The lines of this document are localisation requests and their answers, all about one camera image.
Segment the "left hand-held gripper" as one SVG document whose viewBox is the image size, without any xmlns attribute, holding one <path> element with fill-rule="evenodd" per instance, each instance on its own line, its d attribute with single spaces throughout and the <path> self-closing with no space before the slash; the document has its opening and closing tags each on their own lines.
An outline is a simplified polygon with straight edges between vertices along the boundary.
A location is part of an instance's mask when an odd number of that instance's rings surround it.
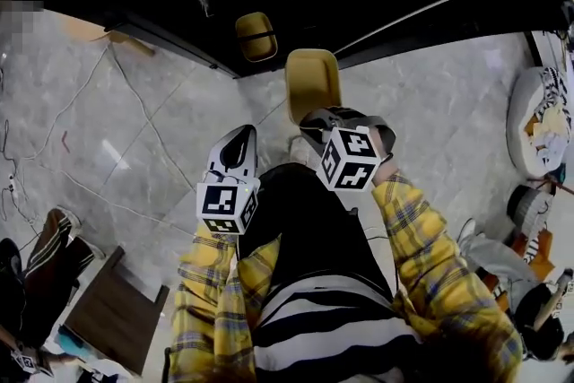
<svg viewBox="0 0 574 383">
<path fill-rule="evenodd" d="M 235 128 L 210 150 L 196 185 L 196 217 L 211 233 L 242 235 L 258 206 L 257 131 Z"/>
</svg>

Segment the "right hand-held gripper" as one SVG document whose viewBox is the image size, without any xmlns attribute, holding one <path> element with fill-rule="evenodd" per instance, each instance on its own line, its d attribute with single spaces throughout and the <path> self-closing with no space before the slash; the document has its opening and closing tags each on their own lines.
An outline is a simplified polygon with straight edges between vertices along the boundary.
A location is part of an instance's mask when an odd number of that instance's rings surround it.
<svg viewBox="0 0 574 383">
<path fill-rule="evenodd" d="M 364 191 L 378 167 L 393 158 L 396 133 L 380 116 L 355 109 L 315 109 L 299 122 L 320 162 L 316 174 L 331 191 Z"/>
</svg>

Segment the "person's left forearm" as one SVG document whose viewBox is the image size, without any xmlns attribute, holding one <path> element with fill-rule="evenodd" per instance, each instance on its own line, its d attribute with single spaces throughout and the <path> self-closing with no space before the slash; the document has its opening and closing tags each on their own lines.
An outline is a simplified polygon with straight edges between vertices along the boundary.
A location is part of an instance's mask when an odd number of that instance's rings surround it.
<svg viewBox="0 0 574 383">
<path fill-rule="evenodd" d="M 280 242 L 277 237 L 237 261 L 231 237 L 198 229 L 178 268 L 169 383 L 227 377 L 255 383 L 252 330 L 271 288 Z"/>
</svg>

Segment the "person's right forearm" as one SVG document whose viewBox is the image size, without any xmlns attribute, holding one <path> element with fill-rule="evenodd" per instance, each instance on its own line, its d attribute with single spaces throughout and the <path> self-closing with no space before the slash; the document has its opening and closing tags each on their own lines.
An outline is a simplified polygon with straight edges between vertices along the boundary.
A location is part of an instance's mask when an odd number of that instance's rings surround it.
<svg viewBox="0 0 574 383">
<path fill-rule="evenodd" d="M 523 352 L 516 328 L 469 270 L 442 215 L 397 167 L 378 131 L 370 135 L 382 159 L 372 195 L 405 288 L 395 299 L 399 313 L 438 353 L 440 380 L 514 383 Z"/>
</svg>

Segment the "person's beige shoe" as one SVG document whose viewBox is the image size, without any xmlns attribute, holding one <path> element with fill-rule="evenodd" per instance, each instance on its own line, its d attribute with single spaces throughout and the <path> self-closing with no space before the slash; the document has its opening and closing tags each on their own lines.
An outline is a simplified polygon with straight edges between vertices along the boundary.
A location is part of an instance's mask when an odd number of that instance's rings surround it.
<svg viewBox="0 0 574 383">
<path fill-rule="evenodd" d="M 320 163 L 320 156 L 302 135 L 297 135 L 290 140 L 289 161 L 314 170 Z"/>
</svg>

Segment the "person's black trousers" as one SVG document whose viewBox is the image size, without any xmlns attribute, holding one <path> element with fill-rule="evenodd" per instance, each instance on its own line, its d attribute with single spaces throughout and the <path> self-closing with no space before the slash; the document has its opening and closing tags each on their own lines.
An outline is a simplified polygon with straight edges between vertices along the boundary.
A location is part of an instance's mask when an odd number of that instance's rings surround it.
<svg viewBox="0 0 574 383">
<path fill-rule="evenodd" d="M 395 315 L 387 281 L 358 218 L 316 174 L 298 163 L 266 172 L 258 206 L 239 238 L 239 259 L 258 262 L 271 243 L 278 253 L 263 282 L 243 279 L 245 304 L 258 313 L 290 297 L 318 305 Z"/>
</svg>

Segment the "dark wooden stool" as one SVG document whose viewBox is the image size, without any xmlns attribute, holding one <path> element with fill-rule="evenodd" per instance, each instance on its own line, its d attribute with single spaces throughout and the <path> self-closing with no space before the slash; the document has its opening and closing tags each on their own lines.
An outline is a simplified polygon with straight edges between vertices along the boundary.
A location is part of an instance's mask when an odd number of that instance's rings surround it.
<svg viewBox="0 0 574 383">
<path fill-rule="evenodd" d="M 170 289 L 162 285 L 153 299 L 146 297 L 120 273 L 124 255 L 121 247 L 115 248 L 75 303 L 64 327 L 140 376 Z"/>
</svg>

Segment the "person's striped shirt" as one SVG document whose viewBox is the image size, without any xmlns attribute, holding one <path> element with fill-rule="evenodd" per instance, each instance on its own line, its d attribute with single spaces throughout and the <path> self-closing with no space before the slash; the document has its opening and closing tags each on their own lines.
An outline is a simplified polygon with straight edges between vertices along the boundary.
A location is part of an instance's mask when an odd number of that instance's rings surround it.
<svg viewBox="0 0 574 383">
<path fill-rule="evenodd" d="M 361 276 L 307 275 L 271 290 L 252 331 L 257 383 L 419 383 L 422 339 Z"/>
</svg>

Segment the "white round basket with cloths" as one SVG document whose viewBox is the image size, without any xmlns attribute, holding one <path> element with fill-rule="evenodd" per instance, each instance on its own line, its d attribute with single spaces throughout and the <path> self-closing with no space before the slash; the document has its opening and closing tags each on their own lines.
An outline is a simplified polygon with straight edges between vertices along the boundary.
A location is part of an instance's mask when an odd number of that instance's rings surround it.
<svg viewBox="0 0 574 383">
<path fill-rule="evenodd" d="M 552 66 L 531 67 L 516 79 L 509 100 L 509 156 L 523 175 L 558 169 L 574 140 L 574 101 L 568 76 Z"/>
</svg>

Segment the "grey white fabric bundle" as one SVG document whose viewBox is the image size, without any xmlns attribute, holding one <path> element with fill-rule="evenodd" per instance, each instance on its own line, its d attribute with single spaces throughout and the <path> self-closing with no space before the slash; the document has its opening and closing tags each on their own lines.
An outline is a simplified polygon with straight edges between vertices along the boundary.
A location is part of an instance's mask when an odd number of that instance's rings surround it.
<svg viewBox="0 0 574 383">
<path fill-rule="evenodd" d="M 510 195 L 507 216 L 525 236 L 537 236 L 545 228 L 552 200 L 547 192 L 518 185 Z"/>
</svg>

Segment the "orange striped cloth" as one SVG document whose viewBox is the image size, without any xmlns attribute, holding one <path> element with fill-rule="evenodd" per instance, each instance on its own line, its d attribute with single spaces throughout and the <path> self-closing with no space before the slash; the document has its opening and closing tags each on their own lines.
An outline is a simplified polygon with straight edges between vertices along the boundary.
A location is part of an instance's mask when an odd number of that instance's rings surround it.
<svg viewBox="0 0 574 383">
<path fill-rule="evenodd" d="M 531 239 L 520 234 L 510 246 L 530 266 L 539 281 L 545 281 L 555 267 L 550 260 L 552 240 L 552 233 L 542 230 Z"/>
</svg>

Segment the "light wooden table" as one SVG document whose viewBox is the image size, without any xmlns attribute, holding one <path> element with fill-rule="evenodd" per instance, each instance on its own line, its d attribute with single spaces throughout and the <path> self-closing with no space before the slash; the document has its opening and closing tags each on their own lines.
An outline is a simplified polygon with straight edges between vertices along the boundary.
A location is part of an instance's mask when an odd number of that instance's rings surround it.
<svg viewBox="0 0 574 383">
<path fill-rule="evenodd" d="M 104 27 L 95 23 L 63 15 L 61 13 L 59 13 L 57 17 L 61 21 L 65 32 L 75 39 L 89 42 L 107 39 L 109 42 L 127 44 L 148 57 L 153 57 L 155 55 L 155 51 L 153 49 L 123 32 L 117 30 L 105 30 Z"/>
</svg>

